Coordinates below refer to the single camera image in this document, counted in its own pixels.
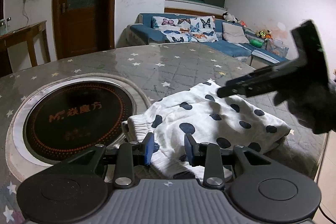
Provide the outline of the gloved right hand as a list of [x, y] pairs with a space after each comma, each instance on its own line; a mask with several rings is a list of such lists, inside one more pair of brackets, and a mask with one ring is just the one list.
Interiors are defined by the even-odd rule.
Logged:
[[275, 105], [287, 103], [288, 110], [299, 124], [319, 135], [335, 131], [335, 82], [328, 86], [293, 85], [279, 90], [273, 99]]

